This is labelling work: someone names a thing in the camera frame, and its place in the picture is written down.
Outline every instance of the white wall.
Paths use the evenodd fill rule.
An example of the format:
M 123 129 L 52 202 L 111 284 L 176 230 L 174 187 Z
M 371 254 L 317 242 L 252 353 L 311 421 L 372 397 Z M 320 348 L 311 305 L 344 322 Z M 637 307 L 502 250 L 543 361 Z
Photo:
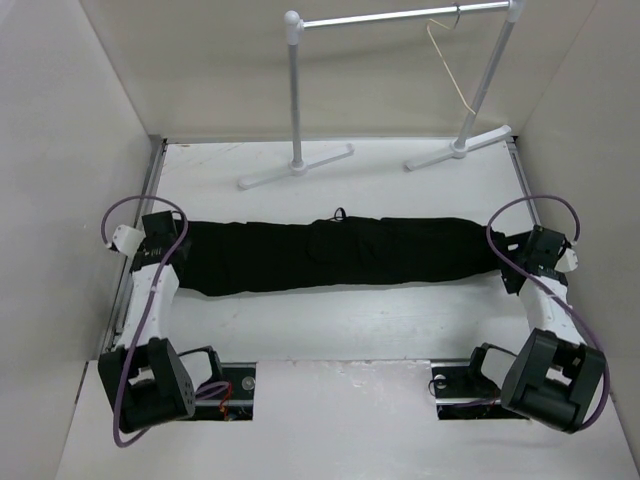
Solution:
M 227 139 L 289 135 L 283 15 L 411 10 L 448 0 L 82 0 L 150 133 Z M 478 3 L 466 0 L 463 3 Z M 478 121 L 518 132 L 595 0 L 531 0 Z M 434 35 L 469 99 L 505 14 L 462 18 Z M 305 135 L 453 135 L 465 116 L 424 21 L 305 33 Z
M 571 298 L 602 337 L 626 433 L 640 458 L 640 3 L 599 0 L 518 140 L 535 192 L 565 196 L 583 239 Z M 571 228 L 561 207 L 541 217 Z
M 150 146 L 77 0 L 0 21 L 0 478 L 51 479 L 118 273 L 100 217 Z

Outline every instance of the red wire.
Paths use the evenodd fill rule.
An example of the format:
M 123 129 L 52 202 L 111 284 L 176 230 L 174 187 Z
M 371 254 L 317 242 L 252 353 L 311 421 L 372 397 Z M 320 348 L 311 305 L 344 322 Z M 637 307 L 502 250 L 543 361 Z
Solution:
M 493 393 L 493 402 L 489 405 L 489 408 L 493 408 L 496 406 L 496 402 L 498 401 L 498 390 Z
M 229 411 L 229 407 L 227 406 L 226 408 L 224 407 L 224 402 L 228 402 L 231 400 L 231 392 L 233 391 L 233 385 L 231 385 L 231 382 L 229 382 L 229 389 L 227 390 L 227 394 L 224 396 L 224 398 L 220 401 L 220 411 L 223 413 L 224 415 L 224 420 L 227 419 L 227 412 Z

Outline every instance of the white table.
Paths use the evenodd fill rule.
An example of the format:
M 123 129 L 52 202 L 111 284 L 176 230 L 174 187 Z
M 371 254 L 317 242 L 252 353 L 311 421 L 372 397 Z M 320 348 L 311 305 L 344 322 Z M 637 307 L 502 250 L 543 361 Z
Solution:
M 158 194 L 192 219 L 282 223 L 327 218 L 337 207 L 484 223 L 522 195 L 504 143 L 411 174 L 402 162 L 441 141 L 353 143 L 353 158 L 246 192 L 236 189 L 238 176 L 286 162 L 289 144 L 171 146 Z M 531 218 L 521 205 L 496 227 L 528 230 Z M 611 402 L 594 428 L 576 435 L 523 420 L 438 421 L 429 362 L 404 360 L 468 357 L 484 341 L 519 350 L 528 333 L 497 275 L 217 299 L 183 291 L 172 343 L 178 351 L 212 345 L 226 362 L 260 360 L 254 420 L 174 422 L 119 450 L 92 362 L 57 480 L 637 480 Z

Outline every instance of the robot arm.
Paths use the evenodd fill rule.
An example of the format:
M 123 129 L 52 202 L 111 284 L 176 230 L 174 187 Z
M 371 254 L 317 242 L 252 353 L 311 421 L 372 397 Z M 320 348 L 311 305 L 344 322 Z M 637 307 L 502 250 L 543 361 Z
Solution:
M 549 288 L 566 303 L 565 272 L 577 268 L 577 257 L 564 235 L 535 226 L 530 233 L 507 238 L 503 248 L 510 260 Z M 487 344 L 477 348 L 470 371 L 501 386 L 501 406 L 552 428 L 578 431 L 598 389 L 606 365 L 599 350 L 589 347 L 573 319 L 531 279 L 508 265 L 502 266 L 507 292 L 517 294 L 525 308 L 531 329 L 520 353 L 509 359 L 491 351 Z M 495 361 L 502 357 L 503 362 Z
M 178 355 L 168 339 L 171 303 L 189 245 L 182 245 L 171 256 L 153 287 L 158 266 L 175 243 L 177 231 L 171 212 L 146 215 L 142 220 L 144 235 L 124 225 L 114 233 L 112 249 L 133 258 L 133 291 L 116 348 L 102 354 L 98 361 L 102 383 L 115 409 L 124 360 L 135 347 L 120 412 L 120 430 L 124 433 L 193 416 L 198 388 L 205 382 L 222 381 L 222 368 L 211 347 Z M 152 289 L 155 295 L 146 313 Z M 143 318 L 147 321 L 136 339 Z

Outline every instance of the black cloth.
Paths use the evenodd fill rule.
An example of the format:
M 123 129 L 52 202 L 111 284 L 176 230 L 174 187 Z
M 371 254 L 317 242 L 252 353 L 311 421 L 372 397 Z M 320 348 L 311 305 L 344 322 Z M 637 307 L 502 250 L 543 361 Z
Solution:
M 321 285 L 443 282 L 499 267 L 485 227 L 459 218 L 189 222 L 187 238 L 191 248 L 180 287 L 211 297 Z M 494 238 L 504 235 L 494 232 Z

